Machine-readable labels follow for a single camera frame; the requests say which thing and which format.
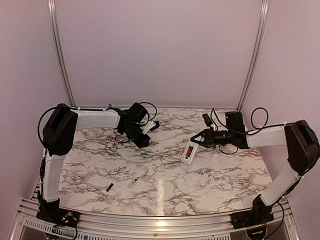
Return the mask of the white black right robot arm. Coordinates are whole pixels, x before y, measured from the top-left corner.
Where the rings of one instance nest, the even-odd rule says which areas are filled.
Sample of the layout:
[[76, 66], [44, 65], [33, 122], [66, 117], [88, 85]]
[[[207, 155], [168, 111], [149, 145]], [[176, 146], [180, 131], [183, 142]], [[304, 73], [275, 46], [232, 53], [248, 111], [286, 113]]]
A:
[[262, 126], [247, 131], [242, 113], [230, 111], [225, 113], [223, 130], [212, 127], [210, 116], [204, 114], [207, 128], [193, 135], [190, 141], [205, 148], [233, 145], [241, 150], [261, 147], [285, 146], [287, 148], [287, 165], [257, 197], [265, 206], [272, 206], [287, 195], [299, 183], [300, 179], [311, 170], [320, 158], [320, 143], [316, 133], [305, 120]]

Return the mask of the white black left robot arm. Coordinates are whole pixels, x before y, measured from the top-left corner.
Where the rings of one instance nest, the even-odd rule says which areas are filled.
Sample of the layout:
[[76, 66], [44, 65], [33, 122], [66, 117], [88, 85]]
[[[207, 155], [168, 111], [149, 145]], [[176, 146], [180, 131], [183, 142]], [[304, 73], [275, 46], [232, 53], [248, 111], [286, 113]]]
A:
[[150, 114], [135, 102], [128, 109], [75, 108], [60, 103], [49, 109], [52, 112], [42, 130], [40, 142], [44, 147], [44, 175], [42, 176], [42, 198], [47, 202], [59, 199], [61, 169], [66, 155], [73, 147], [75, 133], [83, 129], [108, 128], [124, 134], [138, 148], [147, 147], [150, 137], [143, 128], [144, 118]]

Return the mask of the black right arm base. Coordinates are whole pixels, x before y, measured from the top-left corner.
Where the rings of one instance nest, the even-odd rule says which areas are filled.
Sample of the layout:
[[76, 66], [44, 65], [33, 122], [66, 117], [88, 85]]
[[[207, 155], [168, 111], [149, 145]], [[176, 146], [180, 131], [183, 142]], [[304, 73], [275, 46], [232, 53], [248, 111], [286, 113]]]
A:
[[231, 224], [234, 229], [252, 227], [273, 221], [272, 206], [265, 205], [258, 195], [252, 202], [252, 209], [232, 213], [230, 215]]

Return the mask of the white air conditioner remote control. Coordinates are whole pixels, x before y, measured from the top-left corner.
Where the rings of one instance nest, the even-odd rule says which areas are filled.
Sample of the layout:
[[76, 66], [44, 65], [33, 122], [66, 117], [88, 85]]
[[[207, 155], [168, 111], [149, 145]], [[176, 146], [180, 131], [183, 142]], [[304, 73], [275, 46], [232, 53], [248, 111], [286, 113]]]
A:
[[190, 135], [187, 146], [186, 146], [186, 148], [183, 152], [183, 155], [181, 157], [181, 162], [184, 164], [190, 165], [193, 162], [193, 159], [196, 155], [199, 144], [195, 143], [191, 140], [191, 138], [194, 137], [195, 135], [196, 135], [195, 133], [192, 133]]

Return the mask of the white remote battery cover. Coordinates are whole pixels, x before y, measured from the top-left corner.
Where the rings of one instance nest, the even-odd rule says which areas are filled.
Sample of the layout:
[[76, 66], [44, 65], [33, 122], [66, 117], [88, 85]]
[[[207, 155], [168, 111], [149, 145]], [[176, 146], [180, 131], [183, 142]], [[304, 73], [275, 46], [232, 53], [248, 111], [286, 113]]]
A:
[[134, 178], [133, 180], [131, 180], [128, 184], [127, 187], [129, 189], [132, 189], [137, 183], [138, 183], [139, 179], [138, 178]]

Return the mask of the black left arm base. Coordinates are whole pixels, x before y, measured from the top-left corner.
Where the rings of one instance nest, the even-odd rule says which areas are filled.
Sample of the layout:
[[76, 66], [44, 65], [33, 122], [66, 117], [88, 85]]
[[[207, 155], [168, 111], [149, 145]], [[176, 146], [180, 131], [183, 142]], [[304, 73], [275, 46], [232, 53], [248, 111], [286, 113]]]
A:
[[60, 199], [53, 202], [47, 202], [41, 197], [38, 199], [38, 211], [36, 218], [55, 227], [67, 226], [76, 228], [78, 226], [80, 213], [74, 210], [60, 208]]

